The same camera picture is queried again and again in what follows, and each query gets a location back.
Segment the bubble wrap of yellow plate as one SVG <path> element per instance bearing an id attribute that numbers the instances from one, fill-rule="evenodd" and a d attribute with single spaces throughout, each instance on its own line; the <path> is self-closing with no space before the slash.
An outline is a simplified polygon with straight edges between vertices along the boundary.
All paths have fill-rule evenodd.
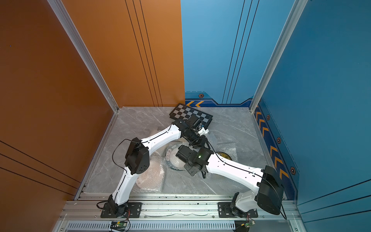
<path id="1" fill-rule="evenodd" d="M 216 152 L 225 152 L 231 156 L 232 161 L 238 161 L 235 143 L 218 143 L 217 138 L 212 133 L 208 134 L 207 138 Z"/>

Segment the yellow dinner plate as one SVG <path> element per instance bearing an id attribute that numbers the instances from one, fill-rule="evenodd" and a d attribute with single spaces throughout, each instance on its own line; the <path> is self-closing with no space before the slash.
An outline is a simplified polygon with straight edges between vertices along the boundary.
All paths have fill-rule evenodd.
<path id="1" fill-rule="evenodd" d="M 225 159 L 232 160 L 231 156 L 225 152 L 217 152 L 217 154 Z"/>

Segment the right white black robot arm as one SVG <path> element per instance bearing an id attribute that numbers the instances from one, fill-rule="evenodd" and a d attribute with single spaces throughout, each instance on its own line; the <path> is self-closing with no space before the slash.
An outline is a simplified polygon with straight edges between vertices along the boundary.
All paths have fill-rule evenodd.
<path id="1" fill-rule="evenodd" d="M 245 166 L 207 148 L 194 151 L 187 146 L 180 146 L 175 156 L 185 163 L 184 168 L 191 176 L 198 172 L 203 175 L 216 174 L 250 189 L 245 193 L 237 192 L 233 196 L 230 209 L 235 217 L 246 218 L 249 211 L 258 208 L 272 215 L 286 217 L 282 207 L 284 187 L 273 167 L 260 169 Z"/>

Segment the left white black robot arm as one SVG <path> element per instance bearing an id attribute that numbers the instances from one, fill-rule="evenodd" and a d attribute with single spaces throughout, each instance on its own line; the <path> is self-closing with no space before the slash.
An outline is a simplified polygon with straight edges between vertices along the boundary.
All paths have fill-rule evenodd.
<path id="1" fill-rule="evenodd" d="M 210 154 L 203 152 L 207 144 L 206 134 L 209 131 L 202 126 L 202 121 L 197 116 L 189 119 L 178 119 L 164 130 L 148 138 L 133 138 L 130 140 L 125 155 L 125 166 L 122 178 L 108 200 L 101 208 L 102 218 L 128 217 L 128 199 L 137 178 L 150 166 L 150 156 L 160 147 L 180 138 L 188 141 L 194 148 L 200 148 L 200 155 L 187 146 L 180 146 L 176 156 L 185 163 L 184 167 L 191 176 L 197 172 L 206 175 L 206 165 L 209 164 Z"/>

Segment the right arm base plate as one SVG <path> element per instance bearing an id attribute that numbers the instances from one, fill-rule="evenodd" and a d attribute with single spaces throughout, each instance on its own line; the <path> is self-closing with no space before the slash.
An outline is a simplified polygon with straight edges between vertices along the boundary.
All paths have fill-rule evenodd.
<path id="1" fill-rule="evenodd" d="M 232 205 L 232 202 L 219 202 L 217 203 L 218 213 L 220 218 L 258 218 L 258 212 L 256 209 L 243 212 L 238 209 L 236 206 Z"/>

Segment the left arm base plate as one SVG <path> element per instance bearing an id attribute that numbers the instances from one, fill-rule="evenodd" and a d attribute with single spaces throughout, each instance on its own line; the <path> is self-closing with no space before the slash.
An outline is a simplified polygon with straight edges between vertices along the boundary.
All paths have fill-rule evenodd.
<path id="1" fill-rule="evenodd" d="M 109 203 L 105 203 L 101 210 L 101 218 L 139 218 L 142 210 L 141 202 L 128 202 L 113 209 Z"/>

